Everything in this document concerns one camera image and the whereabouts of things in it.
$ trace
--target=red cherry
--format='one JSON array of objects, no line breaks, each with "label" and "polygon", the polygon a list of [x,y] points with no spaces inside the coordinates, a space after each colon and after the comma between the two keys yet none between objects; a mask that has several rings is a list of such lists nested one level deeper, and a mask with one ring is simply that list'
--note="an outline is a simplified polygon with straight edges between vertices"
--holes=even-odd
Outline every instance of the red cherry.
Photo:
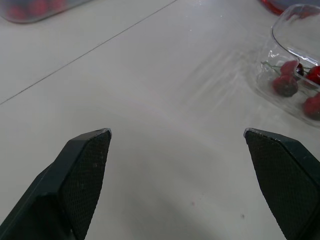
[{"label": "red cherry", "polygon": [[320,66],[314,66],[313,68],[311,68],[311,70],[306,75],[306,78],[320,85]]},{"label": "red cherry", "polygon": [[47,13],[48,4],[46,0],[33,0],[29,4],[29,12],[34,17],[40,17]]},{"label": "red cherry", "polygon": [[50,7],[55,12],[61,12],[66,10],[66,0],[51,0],[50,1]]},{"label": "red cherry", "polygon": [[320,93],[314,97],[309,97],[302,107],[307,117],[320,121]]},{"label": "red cherry", "polygon": [[292,75],[282,75],[272,82],[274,91],[283,97],[292,97],[298,92],[298,84]]},{"label": "red cherry", "polygon": [[294,70],[301,76],[304,75],[304,67],[301,63],[298,64],[298,61],[287,61],[280,68],[280,72],[282,75],[291,75],[294,73]]},{"label": "red cherry", "polygon": [[7,11],[7,15],[13,20],[25,20],[27,18],[27,14],[24,9],[19,6],[10,7]]}]

